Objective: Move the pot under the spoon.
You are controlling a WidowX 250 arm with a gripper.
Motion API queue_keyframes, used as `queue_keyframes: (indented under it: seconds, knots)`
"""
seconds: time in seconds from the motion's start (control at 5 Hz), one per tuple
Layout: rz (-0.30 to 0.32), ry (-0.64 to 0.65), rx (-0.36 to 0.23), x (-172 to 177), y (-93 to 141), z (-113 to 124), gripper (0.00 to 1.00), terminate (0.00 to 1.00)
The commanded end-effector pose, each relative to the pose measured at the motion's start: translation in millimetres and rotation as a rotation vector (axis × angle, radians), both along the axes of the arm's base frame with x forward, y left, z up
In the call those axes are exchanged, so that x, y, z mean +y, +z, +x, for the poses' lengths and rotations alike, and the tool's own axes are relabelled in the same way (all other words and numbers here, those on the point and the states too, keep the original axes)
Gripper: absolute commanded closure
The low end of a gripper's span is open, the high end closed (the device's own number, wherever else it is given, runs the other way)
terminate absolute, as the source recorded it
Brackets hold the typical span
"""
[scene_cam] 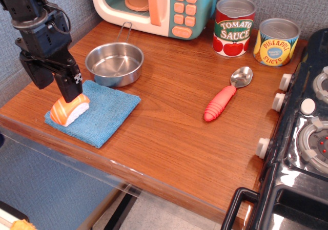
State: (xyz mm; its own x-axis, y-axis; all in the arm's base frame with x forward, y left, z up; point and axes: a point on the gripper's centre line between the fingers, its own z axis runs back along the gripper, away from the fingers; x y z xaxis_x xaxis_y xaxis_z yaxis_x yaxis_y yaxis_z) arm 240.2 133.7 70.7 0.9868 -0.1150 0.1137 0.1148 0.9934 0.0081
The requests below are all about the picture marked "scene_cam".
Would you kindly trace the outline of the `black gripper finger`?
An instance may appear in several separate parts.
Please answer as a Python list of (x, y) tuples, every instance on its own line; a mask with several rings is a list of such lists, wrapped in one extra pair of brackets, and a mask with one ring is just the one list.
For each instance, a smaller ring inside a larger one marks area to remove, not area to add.
[(26, 56), (23, 52), (20, 53), (19, 59), (33, 83), (40, 90), (46, 88), (54, 81), (52, 72), (44, 68), (39, 60)]
[(69, 74), (67, 72), (57, 72), (54, 79), (65, 102), (72, 102), (78, 95), (83, 92), (82, 75), (80, 72)]

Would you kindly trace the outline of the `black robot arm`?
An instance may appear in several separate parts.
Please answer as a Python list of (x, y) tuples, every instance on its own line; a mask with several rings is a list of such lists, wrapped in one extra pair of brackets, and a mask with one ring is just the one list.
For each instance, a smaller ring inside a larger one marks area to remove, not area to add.
[(1, 5), (21, 34), (15, 44), (33, 83), (44, 89), (55, 81), (64, 100), (72, 102), (83, 87), (80, 69), (68, 50), (72, 38), (66, 13), (47, 0), (1, 0)]

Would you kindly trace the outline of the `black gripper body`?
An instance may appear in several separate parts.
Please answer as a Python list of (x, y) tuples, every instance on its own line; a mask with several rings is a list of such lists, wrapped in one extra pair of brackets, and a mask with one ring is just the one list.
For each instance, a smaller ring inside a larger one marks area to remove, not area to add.
[(72, 42), (71, 21), (60, 8), (41, 8), (40, 11), (22, 14), (15, 11), (12, 26), (21, 34), (15, 43), (26, 56), (39, 60), (41, 65), (54, 74), (69, 74), (80, 69), (69, 53)]

